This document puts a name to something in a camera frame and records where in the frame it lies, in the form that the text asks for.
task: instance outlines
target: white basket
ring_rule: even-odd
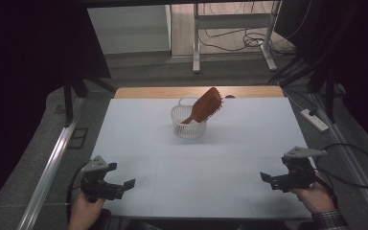
[[[207,121],[198,123],[192,120],[189,124],[181,124],[191,115],[193,109],[192,105],[183,105],[181,101],[183,99],[197,99],[196,97],[186,97],[178,101],[178,105],[172,108],[172,131],[178,136],[186,139],[195,139],[201,136],[205,132]]]

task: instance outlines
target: aluminum rail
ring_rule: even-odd
[[[339,128],[337,127],[337,124],[332,124],[331,121],[328,119],[327,114],[322,109],[324,107],[324,104],[319,99],[318,95],[310,94],[310,97],[313,99],[313,101],[316,103],[318,107],[318,112],[321,116],[321,118],[324,120],[324,122],[328,125],[330,128],[331,135],[333,137],[333,140],[337,143],[347,143],[346,140],[343,138],[343,135]],[[350,148],[347,147],[340,147],[342,149],[343,154],[341,154],[343,160],[345,161],[346,165],[348,166],[349,171],[351,172],[352,177],[356,181],[356,183],[368,185],[368,176],[364,172],[363,168],[360,166],[359,162],[357,161],[357,158],[354,156],[354,153]],[[366,199],[368,203],[368,189],[360,189],[362,192],[364,198]]]
[[[58,137],[55,148],[52,151],[50,159],[47,162],[46,168],[40,177],[40,180],[35,187],[34,193],[31,200],[29,201],[28,207],[23,214],[22,219],[17,226],[17,230],[31,230],[35,226],[38,214],[40,213],[41,207],[43,206],[44,200],[49,192],[49,189],[53,183],[53,179],[58,170],[59,163],[61,162],[62,155],[65,152],[67,144],[73,134],[74,128],[81,113],[81,108],[85,99],[77,98],[74,104],[74,118],[69,127],[64,127],[61,134]]]

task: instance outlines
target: brown hairbrush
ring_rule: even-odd
[[[221,108],[221,104],[218,90],[212,87],[194,103],[190,117],[181,124],[188,124],[192,120],[200,123],[216,113]]]

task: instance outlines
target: white tabletop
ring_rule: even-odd
[[[306,147],[287,98],[225,99],[205,133],[173,133],[178,99],[111,100],[92,158],[116,162],[105,181],[136,185],[104,208],[138,218],[294,219],[310,213],[295,195],[272,191],[259,172],[288,173],[281,156]]]

